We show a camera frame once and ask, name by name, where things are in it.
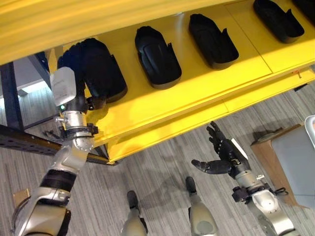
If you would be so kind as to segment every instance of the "robot finger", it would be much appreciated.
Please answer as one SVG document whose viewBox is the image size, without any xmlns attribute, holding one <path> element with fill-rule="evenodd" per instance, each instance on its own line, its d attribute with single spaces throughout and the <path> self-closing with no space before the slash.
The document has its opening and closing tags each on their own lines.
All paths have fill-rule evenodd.
<svg viewBox="0 0 315 236">
<path fill-rule="evenodd" d="M 210 166 L 207 162 L 200 162 L 198 160 L 192 160 L 191 163 L 199 170 L 201 170 L 202 172 L 206 172 Z"/>
</svg>

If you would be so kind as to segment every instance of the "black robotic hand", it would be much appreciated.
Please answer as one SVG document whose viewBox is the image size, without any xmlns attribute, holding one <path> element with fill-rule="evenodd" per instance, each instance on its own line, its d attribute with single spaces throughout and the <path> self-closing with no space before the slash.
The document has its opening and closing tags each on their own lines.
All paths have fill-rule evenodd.
<svg viewBox="0 0 315 236">
<path fill-rule="evenodd" d="M 216 123 L 210 123 L 212 127 L 207 127 L 210 134 L 209 141 L 213 144 L 214 150 L 221 160 L 210 162 L 200 162 L 192 160 L 191 163 L 199 170 L 208 174 L 229 174 L 235 176 L 244 170 L 250 170 L 247 159 L 236 148 L 231 140 L 227 139 Z"/>
</svg>

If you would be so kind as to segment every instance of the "metal frame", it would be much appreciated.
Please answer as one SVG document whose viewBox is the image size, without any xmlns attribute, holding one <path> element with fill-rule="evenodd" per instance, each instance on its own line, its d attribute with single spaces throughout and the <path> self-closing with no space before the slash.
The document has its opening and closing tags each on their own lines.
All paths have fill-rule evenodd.
<svg viewBox="0 0 315 236">
<path fill-rule="evenodd" d="M 13 62 L 0 66 L 7 126 L 24 130 Z"/>
<path fill-rule="evenodd" d="M 61 144 L 25 133 L 21 130 L 0 125 L 0 147 L 41 155 L 54 156 Z M 107 164 L 108 158 L 89 153 L 88 162 Z"/>
<path fill-rule="evenodd" d="M 36 53 L 34 55 L 28 56 L 28 58 L 35 67 L 36 71 L 40 74 L 48 87 L 51 89 L 48 61 L 45 57 L 45 53 Z"/>
</svg>

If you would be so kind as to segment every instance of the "gray carpet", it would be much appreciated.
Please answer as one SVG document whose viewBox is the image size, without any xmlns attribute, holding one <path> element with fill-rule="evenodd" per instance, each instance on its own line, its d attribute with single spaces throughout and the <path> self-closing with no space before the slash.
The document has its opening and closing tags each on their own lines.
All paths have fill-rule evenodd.
<svg viewBox="0 0 315 236">
<path fill-rule="evenodd" d="M 312 83 L 298 92 L 278 95 L 217 122 L 226 136 L 236 138 L 247 152 L 253 172 L 267 176 L 250 148 L 253 132 L 303 122 L 306 116 L 315 113 L 314 94 L 315 83 Z M 49 122 L 28 132 L 38 134 L 39 130 L 52 128 Z M 0 235 L 6 236 L 13 212 L 12 193 L 26 187 L 36 188 L 52 158 L 2 148 L 0 153 Z M 184 180 L 191 175 L 221 236 L 263 236 L 247 207 L 233 201 L 235 181 L 228 175 L 199 172 L 190 164 L 193 158 L 204 161 L 218 158 L 208 142 L 205 127 L 136 153 L 117 166 L 86 164 L 72 191 L 68 235 L 119 236 L 128 214 L 126 193 L 132 189 L 138 194 L 149 235 L 190 236 L 189 197 Z M 284 204 L 282 208 L 302 236 L 315 235 L 313 210 Z"/>
</svg>

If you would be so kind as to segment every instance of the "metal bolt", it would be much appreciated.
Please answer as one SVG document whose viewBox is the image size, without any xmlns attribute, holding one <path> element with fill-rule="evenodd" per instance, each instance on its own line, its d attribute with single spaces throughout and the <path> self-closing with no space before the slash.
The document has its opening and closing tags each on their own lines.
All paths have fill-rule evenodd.
<svg viewBox="0 0 315 236">
<path fill-rule="evenodd" d="M 61 117 L 56 117 L 55 122 L 64 122 L 64 119 Z"/>
</svg>

